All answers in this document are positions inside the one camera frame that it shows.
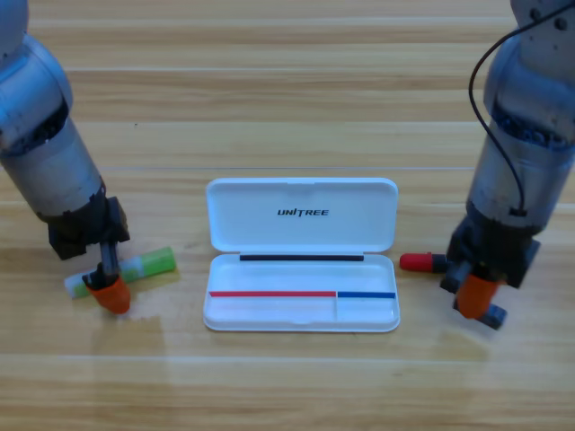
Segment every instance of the wood grain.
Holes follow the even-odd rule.
[[[465,321],[407,251],[444,251],[483,132],[465,88],[505,0],[33,0],[73,117],[128,214],[124,258],[173,246],[130,315],[71,301],[66,262],[0,172],[0,429],[571,431],[575,179],[500,332]],[[477,97],[481,97],[478,82]],[[388,334],[217,333],[202,321],[205,187],[221,177],[395,181],[402,324]]]

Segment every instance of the robotic arm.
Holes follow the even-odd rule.
[[[494,329],[506,312],[491,299],[499,285],[520,288],[539,248],[533,238],[549,222],[573,165],[574,3],[511,0],[519,29],[501,45],[485,86],[491,125],[479,115],[488,137],[441,286],[456,294],[454,308],[464,317]],[[471,87],[473,100],[473,80]]]
[[[129,240],[124,212],[106,198],[102,176],[69,117],[72,90],[52,55],[27,34],[26,0],[0,0],[0,163],[61,259],[99,243],[102,263],[84,282],[101,305],[129,308],[119,277],[118,242]]]

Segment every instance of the red line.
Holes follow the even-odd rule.
[[[281,292],[281,291],[216,291],[210,292],[210,296],[214,298],[335,298],[336,293],[330,291],[318,292]]]

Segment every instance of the black line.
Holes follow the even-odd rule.
[[[341,255],[298,255],[298,254],[241,254],[240,260],[245,261],[338,261],[338,262],[363,262],[364,256],[341,256]]]

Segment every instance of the glue stick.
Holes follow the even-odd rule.
[[[174,271],[175,269],[176,259],[173,256],[172,247],[151,251],[119,263],[120,276],[125,283],[131,283],[140,278],[155,276],[163,272]],[[84,298],[90,295],[86,284],[82,280],[82,276],[94,271],[95,269],[92,269],[75,274],[64,280],[64,287],[71,298]]]

